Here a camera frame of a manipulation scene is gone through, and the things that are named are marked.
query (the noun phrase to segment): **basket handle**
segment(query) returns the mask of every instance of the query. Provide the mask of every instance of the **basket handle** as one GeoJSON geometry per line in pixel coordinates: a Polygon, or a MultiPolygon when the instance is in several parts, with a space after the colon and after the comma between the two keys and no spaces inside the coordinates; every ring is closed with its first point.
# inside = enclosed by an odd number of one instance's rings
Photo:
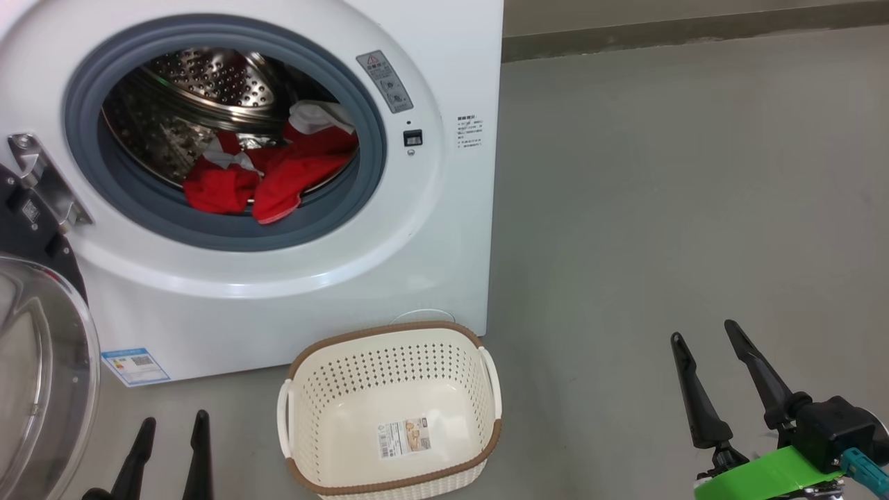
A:
{"type": "Polygon", "coordinates": [[[278,393],[277,418],[278,418],[278,441],[281,443],[281,453],[284,458],[290,458],[290,436],[287,432],[287,395],[290,389],[291,380],[288,378],[281,385],[281,391],[278,393]]]}
{"type": "Polygon", "coordinates": [[[484,347],[479,347],[478,351],[482,353],[482,359],[485,361],[485,367],[488,369],[488,379],[491,380],[491,389],[494,392],[494,419],[500,419],[503,414],[503,401],[501,400],[500,378],[497,376],[497,367],[491,353],[484,347]]]}

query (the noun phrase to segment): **gray floor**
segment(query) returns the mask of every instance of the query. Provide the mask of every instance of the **gray floor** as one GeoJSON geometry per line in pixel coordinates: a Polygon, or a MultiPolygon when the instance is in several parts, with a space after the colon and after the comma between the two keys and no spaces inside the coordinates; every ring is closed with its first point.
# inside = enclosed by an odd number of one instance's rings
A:
{"type": "MultiPolygon", "coordinates": [[[[689,440],[675,330],[735,446],[770,451],[726,318],[791,389],[889,419],[887,54],[889,28],[862,28],[503,68],[485,341],[505,427],[478,482],[447,498],[691,498],[709,455],[689,440]]],[[[313,498],[278,449],[283,379],[105,377],[66,498],[110,487],[147,415],[142,498],[180,497],[199,408],[217,498],[313,498]]]]}

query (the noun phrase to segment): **baseboard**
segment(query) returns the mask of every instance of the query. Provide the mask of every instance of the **baseboard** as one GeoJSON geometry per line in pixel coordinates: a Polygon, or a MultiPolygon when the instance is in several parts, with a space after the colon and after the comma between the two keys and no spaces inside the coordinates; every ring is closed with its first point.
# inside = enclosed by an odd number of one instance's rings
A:
{"type": "Polygon", "coordinates": [[[575,29],[503,39],[503,62],[889,24],[889,1],[575,29]]]}

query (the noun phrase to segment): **white washing machine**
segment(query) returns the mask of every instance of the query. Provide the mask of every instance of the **white washing machine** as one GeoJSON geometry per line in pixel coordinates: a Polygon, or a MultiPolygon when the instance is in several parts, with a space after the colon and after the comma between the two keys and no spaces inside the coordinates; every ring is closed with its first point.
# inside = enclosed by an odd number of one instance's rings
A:
{"type": "Polygon", "coordinates": [[[76,257],[107,366],[140,385],[391,322],[483,335],[501,19],[500,0],[6,0],[0,163],[65,232],[45,252],[76,257]],[[280,222],[191,208],[103,114],[127,75],[205,47],[298,70],[353,122],[358,153],[280,222]]]}

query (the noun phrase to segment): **laundry basket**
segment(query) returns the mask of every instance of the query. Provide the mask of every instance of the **laundry basket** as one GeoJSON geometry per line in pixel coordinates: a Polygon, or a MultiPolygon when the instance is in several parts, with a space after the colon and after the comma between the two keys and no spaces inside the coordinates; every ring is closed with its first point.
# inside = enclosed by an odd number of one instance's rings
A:
{"type": "Polygon", "coordinates": [[[293,477],[322,498],[420,500],[481,474],[500,437],[500,382],[460,325],[361,330],[293,362],[277,427],[293,477]]]}

